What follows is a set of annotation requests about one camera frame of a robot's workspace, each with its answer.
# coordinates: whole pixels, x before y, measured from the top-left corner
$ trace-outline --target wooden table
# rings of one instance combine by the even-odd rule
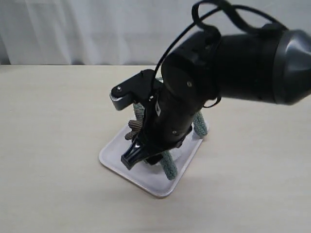
[[[209,135],[166,199],[104,168],[132,116],[110,89],[146,68],[0,66],[0,232],[310,232],[311,98],[203,110]]]

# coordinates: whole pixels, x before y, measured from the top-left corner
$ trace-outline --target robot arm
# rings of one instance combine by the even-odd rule
[[[197,14],[202,3],[216,4],[213,12],[223,10],[245,33],[221,35],[204,24]],[[253,28],[236,9],[250,9],[271,23]],[[227,97],[292,105],[311,93],[311,37],[304,31],[289,30],[262,12],[224,0],[195,4],[192,17],[202,30],[163,56],[155,70],[144,70],[111,90],[117,110],[133,102],[145,108],[143,126],[121,157],[129,170],[180,147],[192,131],[195,114],[209,100],[219,103]],[[159,65],[163,83],[155,79]]]

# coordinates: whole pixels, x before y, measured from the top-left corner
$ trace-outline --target white curtain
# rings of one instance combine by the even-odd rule
[[[0,0],[0,62],[154,65],[188,26],[198,0]],[[229,0],[311,33],[311,0]],[[214,7],[204,6],[201,13]],[[255,26],[266,21],[241,12]],[[238,30],[223,13],[209,23]]]

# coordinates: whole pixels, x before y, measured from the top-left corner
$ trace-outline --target white tray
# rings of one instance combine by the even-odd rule
[[[101,150],[99,154],[100,162],[106,168],[117,173],[154,197],[167,197],[174,191],[180,178],[202,143],[202,139],[192,131],[185,138],[180,148],[170,151],[175,160],[178,175],[174,180],[169,181],[161,166],[151,166],[145,162],[139,162],[129,171],[123,165],[121,156],[131,145],[131,141],[126,141],[124,136],[130,131],[131,129],[127,125],[119,131],[119,133]]]

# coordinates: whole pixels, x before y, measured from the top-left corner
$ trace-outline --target green rope toy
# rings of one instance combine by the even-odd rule
[[[132,140],[132,138],[139,133],[142,127],[145,109],[140,103],[133,103],[133,108],[136,120],[130,120],[128,122],[128,126],[131,128],[131,132],[128,132],[125,135],[125,140]],[[200,138],[203,138],[207,135],[207,126],[205,124],[201,111],[198,112],[194,117],[193,125],[193,130]],[[163,171],[168,180],[174,180],[178,174],[175,162],[173,161],[173,158],[169,151],[163,152],[162,156],[163,158],[160,160],[160,164],[163,168]]]

